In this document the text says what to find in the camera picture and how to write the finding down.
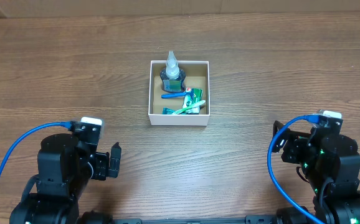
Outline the blue pump bottle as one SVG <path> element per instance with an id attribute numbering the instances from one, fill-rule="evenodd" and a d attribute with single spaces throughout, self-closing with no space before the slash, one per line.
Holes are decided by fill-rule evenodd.
<path id="1" fill-rule="evenodd" d="M 173 51 L 168 52 L 166 66 L 159 74 L 162 81 L 162 89 L 168 93 L 184 92 L 186 73 L 179 67 L 178 60 Z"/>

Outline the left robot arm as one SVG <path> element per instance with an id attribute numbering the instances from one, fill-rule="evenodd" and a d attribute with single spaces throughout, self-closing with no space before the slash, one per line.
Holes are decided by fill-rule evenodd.
<path id="1" fill-rule="evenodd" d="M 29 179 L 10 223 L 113 223 L 108 214 L 79 212 L 78 201 L 88 181 L 116 178 L 120 169 L 119 144 L 100 153 L 95 140 L 88 142 L 74 134 L 43 139 L 37 155 L 39 173 Z"/>

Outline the teal toothpaste tube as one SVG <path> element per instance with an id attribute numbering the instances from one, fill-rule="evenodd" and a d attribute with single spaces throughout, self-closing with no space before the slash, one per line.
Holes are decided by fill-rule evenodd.
<path id="1" fill-rule="evenodd" d="M 162 114 L 173 114 L 175 110 L 172 110 L 170 108 L 164 107 L 162 110 Z"/>

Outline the blue disposable razor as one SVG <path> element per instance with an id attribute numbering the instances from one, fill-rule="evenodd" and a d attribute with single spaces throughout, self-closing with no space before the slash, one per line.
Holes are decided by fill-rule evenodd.
<path id="1" fill-rule="evenodd" d="M 194 98 L 196 92 L 196 88 L 187 88 L 184 92 L 165 94 L 161 95 L 161 97 L 162 99 L 177 98 L 182 96 L 190 96 L 191 98 Z"/>

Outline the green white toothbrush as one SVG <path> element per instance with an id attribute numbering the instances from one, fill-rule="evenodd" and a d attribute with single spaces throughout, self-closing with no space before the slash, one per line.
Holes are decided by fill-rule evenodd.
<path id="1" fill-rule="evenodd" d="M 185 111 L 187 111 L 187 110 L 191 110 L 191 109 L 193 109 L 193 108 L 198 108 L 198 107 L 204 105 L 205 103 L 206 103 L 205 100 L 198 101 L 198 102 L 196 102 L 196 103 L 193 103 L 193 104 L 189 105 L 189 106 L 186 107 L 186 108 L 182 108 L 182 109 L 180 109 L 180 110 L 174 111 L 173 114 L 181 114 L 181 113 L 183 113 L 183 112 L 185 112 Z"/>

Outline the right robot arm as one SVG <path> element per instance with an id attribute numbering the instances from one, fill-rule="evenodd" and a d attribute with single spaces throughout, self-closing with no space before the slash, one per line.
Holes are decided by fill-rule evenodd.
<path id="1" fill-rule="evenodd" d="M 309 133 L 273 124 L 272 152 L 297 164 L 297 173 L 313 189 L 315 214 L 305 207 L 277 211 L 275 223 L 360 223 L 360 154 L 355 140 L 340 133 L 343 121 L 325 118 Z"/>

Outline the green soap packet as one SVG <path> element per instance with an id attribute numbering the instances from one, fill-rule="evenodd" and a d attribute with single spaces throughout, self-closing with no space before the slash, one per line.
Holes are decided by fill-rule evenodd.
<path id="1" fill-rule="evenodd" d="M 202 100 L 202 89 L 199 88 L 186 88 L 186 95 L 184 96 L 183 108 L 187 108 L 188 106 L 197 103 Z M 186 110 L 185 114 L 199 114 L 200 106 L 191 108 Z"/>

